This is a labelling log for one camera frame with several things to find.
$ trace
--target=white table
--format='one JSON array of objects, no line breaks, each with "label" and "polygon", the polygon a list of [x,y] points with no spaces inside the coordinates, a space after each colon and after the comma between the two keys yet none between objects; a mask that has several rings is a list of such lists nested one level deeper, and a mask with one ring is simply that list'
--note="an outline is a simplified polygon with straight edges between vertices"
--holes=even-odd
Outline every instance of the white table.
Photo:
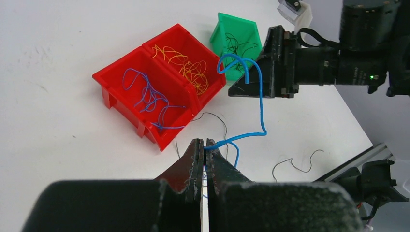
[{"label": "white table", "polygon": [[[269,26],[293,26],[277,2],[3,0],[0,3],[0,231],[21,229],[41,191],[61,179],[154,178],[177,160],[140,139],[116,110],[108,110],[91,75],[146,40],[180,23],[205,45],[224,12],[256,21],[264,41]],[[333,86],[303,86],[294,99],[265,100],[268,136],[237,142],[238,169],[255,181],[312,181],[372,144]],[[223,89],[204,109],[222,116],[229,136],[261,131],[257,99],[229,98]],[[222,139],[213,116],[178,136]],[[230,149],[233,162],[235,150]]]}]

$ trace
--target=red plastic container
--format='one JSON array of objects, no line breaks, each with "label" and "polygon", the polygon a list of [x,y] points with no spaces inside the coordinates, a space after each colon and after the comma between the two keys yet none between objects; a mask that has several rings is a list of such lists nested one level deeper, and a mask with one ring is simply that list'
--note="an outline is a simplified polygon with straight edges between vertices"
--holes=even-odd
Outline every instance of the red plastic container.
[{"label": "red plastic container", "polygon": [[[155,52],[151,44],[158,46],[168,42],[175,50],[190,57],[194,62],[204,60],[207,62],[205,75],[209,87],[205,93],[198,95],[195,87],[172,64],[168,64],[161,57],[152,58]],[[170,105],[184,106],[185,108],[168,108],[164,116],[164,127],[186,126],[211,100],[215,94],[226,84],[225,75],[216,72],[219,58],[196,40],[179,24],[164,33],[154,37],[143,46],[133,50],[126,56],[95,73],[92,77],[101,85],[104,103],[108,108],[114,107],[123,114],[136,128],[140,137],[146,136],[153,143],[157,143],[163,151],[182,130],[162,129],[152,123],[158,122],[158,115],[165,103],[157,101],[155,110],[141,112],[146,105],[141,103],[135,106],[143,96],[146,81],[139,76],[132,87],[125,90],[122,77],[128,68],[133,68],[147,74],[147,77],[158,92],[164,94]],[[124,85],[128,87],[136,73],[129,71],[125,75]]]}]

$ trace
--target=gray wall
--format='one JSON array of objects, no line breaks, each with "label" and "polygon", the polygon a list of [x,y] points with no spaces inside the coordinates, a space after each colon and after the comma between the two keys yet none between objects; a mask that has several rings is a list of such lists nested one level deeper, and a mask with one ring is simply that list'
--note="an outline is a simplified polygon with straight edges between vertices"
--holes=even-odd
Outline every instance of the gray wall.
[{"label": "gray wall", "polygon": [[[324,38],[338,41],[343,0],[305,2],[312,7],[310,27]],[[397,159],[410,160],[410,98],[389,98],[387,87],[388,80],[373,94],[367,94],[367,87],[337,86],[337,89],[373,144],[385,142]],[[374,231],[409,231],[409,218],[410,203],[389,203],[377,212]]]}]

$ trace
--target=green bin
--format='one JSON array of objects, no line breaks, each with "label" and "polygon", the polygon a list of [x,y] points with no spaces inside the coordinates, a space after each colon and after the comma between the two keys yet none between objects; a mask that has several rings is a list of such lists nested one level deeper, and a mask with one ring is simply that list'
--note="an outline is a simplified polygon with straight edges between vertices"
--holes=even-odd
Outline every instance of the green bin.
[{"label": "green bin", "polygon": [[[256,23],[224,13],[218,13],[218,24],[210,42],[212,51],[219,57],[231,53],[255,60],[262,51]],[[223,64],[227,66],[233,60],[226,58]],[[243,74],[244,69],[239,63],[225,73],[228,84],[233,84]]]}]

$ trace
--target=blue cable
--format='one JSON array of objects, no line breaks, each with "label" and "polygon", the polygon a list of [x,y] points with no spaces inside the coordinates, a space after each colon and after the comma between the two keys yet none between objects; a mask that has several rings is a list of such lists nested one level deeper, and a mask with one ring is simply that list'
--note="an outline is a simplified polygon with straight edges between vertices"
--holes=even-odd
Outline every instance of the blue cable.
[{"label": "blue cable", "polygon": [[[137,75],[134,77],[132,83],[128,86],[125,87],[124,86],[124,79],[125,79],[125,75],[128,71],[134,71],[137,73]],[[143,79],[146,81],[146,86],[142,89],[142,98],[139,102],[137,102],[134,107],[138,106],[140,103],[145,103],[146,106],[144,109],[142,109],[140,111],[140,113],[142,112],[152,112],[155,110],[155,108],[157,107],[157,101],[158,100],[163,100],[165,102],[165,106],[161,109],[160,113],[158,114],[158,122],[151,122],[152,125],[154,125],[155,127],[158,127],[160,129],[160,131],[162,129],[179,129],[179,128],[184,128],[184,126],[180,126],[180,127],[165,127],[163,126],[164,122],[165,122],[165,113],[167,112],[168,108],[185,108],[185,106],[174,106],[174,105],[169,105],[169,101],[166,98],[166,96],[160,92],[158,92],[157,90],[154,89],[154,87],[152,87],[151,83],[148,80],[148,76],[143,73],[140,72],[136,69],[133,68],[128,68],[125,70],[123,76],[122,76],[122,87],[124,88],[124,90],[129,90],[135,83],[135,80],[139,77],[142,76]],[[148,100],[146,100],[146,95],[149,93],[149,98]]]},{"label": "blue cable", "polygon": [[[231,62],[228,66],[226,66],[224,69],[220,70],[220,66],[222,64],[222,61],[228,57],[234,58],[235,60],[233,62]],[[267,131],[264,125],[264,105],[263,105],[263,92],[262,92],[262,86],[263,86],[263,80],[262,80],[262,71],[261,68],[259,67],[259,65],[252,59],[248,59],[248,58],[241,58],[237,55],[234,54],[226,54],[223,55],[217,64],[217,72],[219,74],[223,74],[225,73],[228,69],[230,69],[232,66],[234,66],[237,63],[240,63],[243,67],[244,67],[244,71],[245,71],[245,84],[249,84],[249,70],[248,70],[248,66],[246,65],[245,61],[251,62],[256,69],[258,70],[258,74],[259,74],[259,106],[260,106],[260,114],[261,114],[261,127],[262,127],[262,131],[263,132],[253,132],[253,133],[245,133],[245,134],[241,134],[241,135],[237,135],[234,136],[232,138],[229,138],[227,140],[221,140],[219,142],[217,142],[215,145],[212,146],[205,146],[204,149],[205,150],[213,150],[213,149],[217,149],[221,146],[224,146],[226,144],[231,144],[233,145],[237,152],[236,152],[236,160],[235,160],[235,165],[234,167],[236,168],[236,166],[238,165],[238,160],[239,160],[239,148],[237,145],[235,145],[233,143],[233,141],[238,140],[238,139],[243,139],[243,138],[247,138],[247,137],[252,137],[252,136],[266,136],[267,135]]]}]

